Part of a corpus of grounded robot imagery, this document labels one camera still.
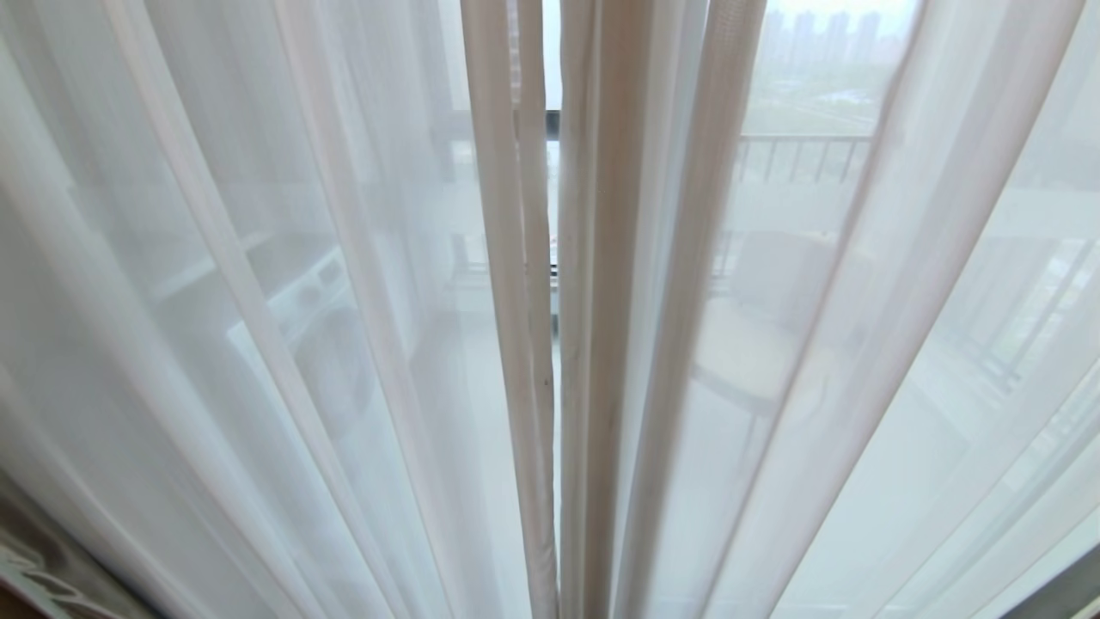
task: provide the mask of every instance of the balcony railing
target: balcony railing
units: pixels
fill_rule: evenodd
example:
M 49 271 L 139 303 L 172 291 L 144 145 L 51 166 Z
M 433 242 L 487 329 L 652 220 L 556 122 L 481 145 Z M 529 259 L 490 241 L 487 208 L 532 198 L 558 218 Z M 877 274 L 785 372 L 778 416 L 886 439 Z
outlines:
M 844 183 L 858 176 L 870 135 L 741 135 L 740 183 Z

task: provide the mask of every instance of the sheer curtain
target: sheer curtain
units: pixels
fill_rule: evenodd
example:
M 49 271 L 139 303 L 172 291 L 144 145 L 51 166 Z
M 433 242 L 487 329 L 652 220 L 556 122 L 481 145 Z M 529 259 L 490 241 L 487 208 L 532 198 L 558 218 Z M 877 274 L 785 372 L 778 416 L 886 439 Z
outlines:
M 172 616 L 553 616 L 504 4 L 0 11 L 3 466 Z
M 1094 546 L 1098 3 L 570 5 L 566 616 L 996 617 Z
M 993 618 L 1100 542 L 1100 2 L 547 14 L 0 0 L 0 466 L 173 617 Z

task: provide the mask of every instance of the sky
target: sky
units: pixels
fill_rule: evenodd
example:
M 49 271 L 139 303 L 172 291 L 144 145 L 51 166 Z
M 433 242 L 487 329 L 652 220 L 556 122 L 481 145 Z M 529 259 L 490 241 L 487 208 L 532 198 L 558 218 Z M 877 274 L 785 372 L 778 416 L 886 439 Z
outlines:
M 828 15 L 833 13 L 851 13 L 848 29 L 855 30 L 859 15 L 864 13 L 880 13 L 882 23 L 879 26 L 879 34 L 889 36 L 891 34 L 902 34 L 913 11 L 916 9 L 916 0 L 769 0 L 769 11 L 780 11 L 790 15 L 810 11 L 816 13 L 815 20 L 817 30 L 824 30 Z

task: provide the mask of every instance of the white sheer curtain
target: white sheer curtain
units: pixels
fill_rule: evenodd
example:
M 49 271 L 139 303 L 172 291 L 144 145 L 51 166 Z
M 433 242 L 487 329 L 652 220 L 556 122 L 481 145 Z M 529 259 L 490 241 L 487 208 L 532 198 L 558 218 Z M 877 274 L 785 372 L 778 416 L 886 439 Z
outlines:
M 1100 542 L 1100 1 L 560 9 L 0 0 L 0 466 L 173 617 L 996 618 Z
M 1003 612 L 1098 542 L 1100 5 L 811 4 L 564 3 L 566 616 Z
M 510 106 L 503 3 L 0 4 L 3 466 L 173 616 L 556 614 L 544 161 L 525 246 L 460 12 Z

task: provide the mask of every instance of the high-rise building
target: high-rise building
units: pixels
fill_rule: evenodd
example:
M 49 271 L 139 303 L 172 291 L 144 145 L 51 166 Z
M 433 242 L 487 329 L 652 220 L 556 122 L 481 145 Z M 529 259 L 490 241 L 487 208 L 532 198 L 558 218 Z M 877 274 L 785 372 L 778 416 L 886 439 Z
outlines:
M 825 62 L 839 64 L 848 51 L 848 13 L 834 13 L 825 29 Z
M 871 62 L 871 56 L 875 53 L 875 42 L 879 38 L 879 25 L 881 23 L 881 13 L 867 13 L 859 18 L 859 25 L 856 27 L 856 41 L 851 45 L 851 62 L 860 64 Z
M 799 13 L 794 18 L 794 38 L 791 41 L 791 64 L 804 66 L 810 64 L 817 47 L 817 37 L 814 34 L 814 14 L 811 12 Z
M 785 57 L 781 54 L 780 38 L 783 32 L 783 13 L 779 11 L 768 11 L 763 18 L 763 25 L 760 27 L 760 48 L 757 52 L 757 62 L 760 64 L 782 64 Z

